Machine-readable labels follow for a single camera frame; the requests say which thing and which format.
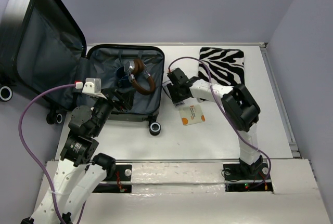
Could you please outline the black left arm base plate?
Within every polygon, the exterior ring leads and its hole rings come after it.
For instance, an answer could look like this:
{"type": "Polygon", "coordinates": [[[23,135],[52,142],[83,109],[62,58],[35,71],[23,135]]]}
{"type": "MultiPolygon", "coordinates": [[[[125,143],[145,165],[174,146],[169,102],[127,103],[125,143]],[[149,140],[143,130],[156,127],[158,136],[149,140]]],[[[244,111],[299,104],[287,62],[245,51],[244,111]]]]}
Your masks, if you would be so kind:
{"type": "Polygon", "coordinates": [[[93,190],[93,193],[131,193],[132,164],[116,164],[112,176],[107,176],[93,190]]]}

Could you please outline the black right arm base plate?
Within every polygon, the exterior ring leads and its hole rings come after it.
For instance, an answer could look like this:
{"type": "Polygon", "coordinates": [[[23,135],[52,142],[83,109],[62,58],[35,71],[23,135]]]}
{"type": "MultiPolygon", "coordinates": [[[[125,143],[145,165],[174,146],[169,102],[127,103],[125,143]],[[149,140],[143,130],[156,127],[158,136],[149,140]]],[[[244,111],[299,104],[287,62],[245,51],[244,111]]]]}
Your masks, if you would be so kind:
{"type": "Polygon", "coordinates": [[[240,164],[224,164],[221,175],[224,177],[225,192],[273,192],[271,177],[265,180],[267,173],[267,163],[261,164],[252,174],[242,172],[240,164]]]}

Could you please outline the brown silver headphones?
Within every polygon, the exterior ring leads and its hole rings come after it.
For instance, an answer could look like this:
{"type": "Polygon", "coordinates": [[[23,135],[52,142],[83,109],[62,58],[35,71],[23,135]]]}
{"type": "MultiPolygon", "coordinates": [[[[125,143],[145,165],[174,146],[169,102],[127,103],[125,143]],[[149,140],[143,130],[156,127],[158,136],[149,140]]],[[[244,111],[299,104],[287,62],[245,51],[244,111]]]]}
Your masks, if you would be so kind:
{"type": "Polygon", "coordinates": [[[129,83],[141,95],[148,96],[155,92],[155,80],[148,72],[147,66],[141,59],[128,61],[124,65],[124,72],[128,78],[129,83]]]}

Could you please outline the white orange eyelid tape card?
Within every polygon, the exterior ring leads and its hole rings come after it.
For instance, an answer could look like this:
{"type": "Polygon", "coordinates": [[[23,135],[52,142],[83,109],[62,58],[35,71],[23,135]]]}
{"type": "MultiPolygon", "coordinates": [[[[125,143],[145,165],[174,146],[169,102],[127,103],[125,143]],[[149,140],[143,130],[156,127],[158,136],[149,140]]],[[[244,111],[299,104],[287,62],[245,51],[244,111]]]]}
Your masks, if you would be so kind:
{"type": "Polygon", "coordinates": [[[181,107],[179,109],[179,113],[184,126],[198,124],[206,121],[202,108],[198,104],[181,107]]]}

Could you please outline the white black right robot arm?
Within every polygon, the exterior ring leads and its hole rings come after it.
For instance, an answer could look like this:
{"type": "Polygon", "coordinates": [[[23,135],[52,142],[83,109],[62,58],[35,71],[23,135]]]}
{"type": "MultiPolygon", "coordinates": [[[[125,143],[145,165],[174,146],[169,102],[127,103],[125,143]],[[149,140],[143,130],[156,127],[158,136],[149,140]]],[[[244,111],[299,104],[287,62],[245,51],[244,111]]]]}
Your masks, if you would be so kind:
{"type": "Polygon", "coordinates": [[[261,110],[247,87],[244,84],[222,86],[196,76],[188,78],[179,68],[169,71],[167,76],[170,82],[166,88],[174,104],[188,98],[215,102],[235,128],[240,147],[239,162],[224,166],[225,178],[232,182],[254,178],[263,162],[257,138],[261,110]]]}

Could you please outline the zebra print plush cloth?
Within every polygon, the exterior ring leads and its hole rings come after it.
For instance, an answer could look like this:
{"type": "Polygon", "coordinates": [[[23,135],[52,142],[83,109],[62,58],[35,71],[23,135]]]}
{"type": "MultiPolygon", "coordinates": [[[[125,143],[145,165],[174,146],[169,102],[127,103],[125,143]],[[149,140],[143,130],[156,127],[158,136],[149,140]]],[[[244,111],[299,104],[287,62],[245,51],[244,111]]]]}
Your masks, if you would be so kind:
{"type": "Polygon", "coordinates": [[[229,92],[245,84],[245,54],[240,49],[202,47],[199,51],[198,78],[211,82],[214,90],[229,92]]]}

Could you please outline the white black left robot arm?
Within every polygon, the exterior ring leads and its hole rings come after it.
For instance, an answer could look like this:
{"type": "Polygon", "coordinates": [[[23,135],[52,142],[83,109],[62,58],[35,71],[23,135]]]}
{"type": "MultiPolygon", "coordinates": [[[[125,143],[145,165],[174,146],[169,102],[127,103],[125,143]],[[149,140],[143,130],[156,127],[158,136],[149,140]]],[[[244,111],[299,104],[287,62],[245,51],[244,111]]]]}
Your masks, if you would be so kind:
{"type": "Polygon", "coordinates": [[[78,106],[71,114],[70,132],[60,153],[60,161],[53,178],[45,166],[42,170],[49,182],[37,210],[22,223],[73,223],[80,222],[89,196],[96,188],[129,190],[121,184],[114,158],[95,154],[99,145],[95,139],[101,132],[113,109],[128,109],[121,92],[109,88],[102,90],[92,108],[78,106]]]}

